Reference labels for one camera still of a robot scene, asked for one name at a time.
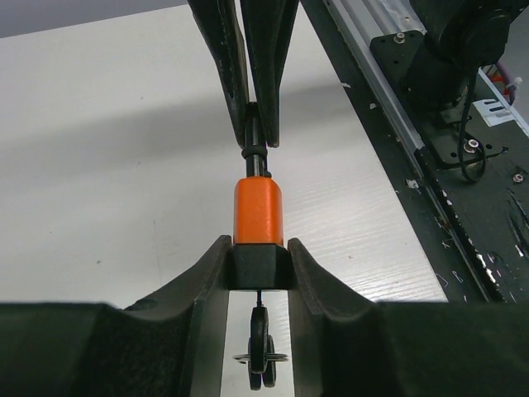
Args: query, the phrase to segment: orange block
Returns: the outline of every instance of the orange block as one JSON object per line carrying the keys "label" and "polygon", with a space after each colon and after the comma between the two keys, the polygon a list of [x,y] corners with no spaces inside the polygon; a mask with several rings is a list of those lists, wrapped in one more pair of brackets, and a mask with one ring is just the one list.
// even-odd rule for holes
{"label": "orange block", "polygon": [[235,187],[233,240],[283,245],[281,189],[271,178],[251,176]]}

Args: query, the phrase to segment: black mounting plate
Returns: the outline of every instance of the black mounting plate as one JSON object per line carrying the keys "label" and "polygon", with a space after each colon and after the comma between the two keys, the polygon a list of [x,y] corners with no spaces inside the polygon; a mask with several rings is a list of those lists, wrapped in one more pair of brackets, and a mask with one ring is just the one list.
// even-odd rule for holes
{"label": "black mounting plate", "polygon": [[[404,34],[406,38],[402,44],[394,40],[395,35],[374,38],[370,46],[373,56],[412,118],[415,128],[436,157],[437,164],[444,169],[459,167],[457,128],[463,112],[463,103],[460,101],[454,108],[443,112],[420,109],[409,104],[403,81],[423,41],[423,35],[420,31],[407,31]],[[504,125],[489,127],[474,107],[470,109],[466,131],[483,144],[487,157],[503,152],[504,145],[499,132],[505,133],[504,128]],[[465,162],[473,163],[479,160],[479,155],[465,153]]]}
{"label": "black mounting plate", "polygon": [[[405,35],[408,45],[399,45],[394,40],[396,35],[389,35],[375,37],[370,47],[426,144],[414,153],[424,174],[422,182],[430,187],[442,207],[447,221],[445,229],[456,239],[470,271],[486,291],[487,299],[526,302],[529,300],[529,185],[527,180],[517,183],[514,179],[529,176],[527,134],[515,120],[488,127],[473,106],[467,132],[482,141],[488,161],[485,175],[477,184],[465,183],[459,167],[443,164],[442,159],[447,155],[439,154],[442,148],[436,139],[445,124],[457,119],[457,108],[453,114],[444,114],[448,120],[439,122],[442,118],[439,112],[411,105],[407,90],[403,89],[402,78],[412,59],[407,51],[411,53],[423,40],[418,31],[408,31]],[[399,72],[391,65],[399,66]],[[476,101],[492,101],[497,97],[482,79],[478,79],[473,100],[475,105]],[[496,146],[501,146],[502,150],[494,152]],[[448,152],[450,157],[453,157],[454,148],[455,144]]]}

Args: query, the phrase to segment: black cable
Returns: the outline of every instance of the black cable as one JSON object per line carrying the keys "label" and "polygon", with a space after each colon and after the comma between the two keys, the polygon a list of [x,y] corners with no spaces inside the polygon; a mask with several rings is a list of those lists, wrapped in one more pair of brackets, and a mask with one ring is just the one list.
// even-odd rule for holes
{"label": "black cable", "polygon": [[478,73],[470,75],[470,81],[469,81],[469,89],[466,94],[466,100],[465,104],[463,105],[463,115],[461,117],[460,122],[460,130],[459,130],[459,140],[457,144],[457,155],[460,158],[460,167],[461,167],[461,173],[465,177],[466,180],[468,180],[471,184],[475,184],[478,182],[481,177],[485,173],[485,167],[487,165],[487,157],[485,155],[485,148],[481,144],[481,142],[478,141],[479,146],[476,149],[477,152],[480,153],[482,157],[481,161],[481,167],[478,170],[478,173],[476,176],[471,176],[467,170],[467,165],[465,164],[465,140],[466,139],[473,139],[473,137],[466,132],[466,122],[469,119],[469,113],[470,113],[470,106],[472,105],[472,98],[474,96],[474,91],[476,90],[476,79],[478,78]]}

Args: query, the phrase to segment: metal rod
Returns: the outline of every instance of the metal rod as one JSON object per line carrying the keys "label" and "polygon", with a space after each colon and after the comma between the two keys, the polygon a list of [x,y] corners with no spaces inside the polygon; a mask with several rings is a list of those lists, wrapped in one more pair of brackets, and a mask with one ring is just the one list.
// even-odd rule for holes
{"label": "metal rod", "polygon": [[246,160],[246,176],[266,176],[266,141],[257,103],[248,103],[245,119],[245,149],[242,156]]}

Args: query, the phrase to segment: bolt head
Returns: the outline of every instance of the bolt head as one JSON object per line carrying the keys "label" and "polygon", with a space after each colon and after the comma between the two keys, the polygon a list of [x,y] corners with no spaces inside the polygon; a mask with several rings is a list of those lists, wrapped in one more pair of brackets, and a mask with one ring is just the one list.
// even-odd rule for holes
{"label": "bolt head", "polygon": [[523,177],[522,174],[516,174],[512,177],[512,181],[515,183],[515,184],[520,184],[521,182],[523,182],[525,178]]}
{"label": "bolt head", "polygon": [[406,41],[406,35],[404,33],[397,33],[393,38],[397,44],[403,44]]}
{"label": "bolt head", "polygon": [[478,148],[479,148],[479,142],[476,141],[475,139],[469,139],[465,143],[465,151],[467,153],[475,153],[476,149],[478,149]]}

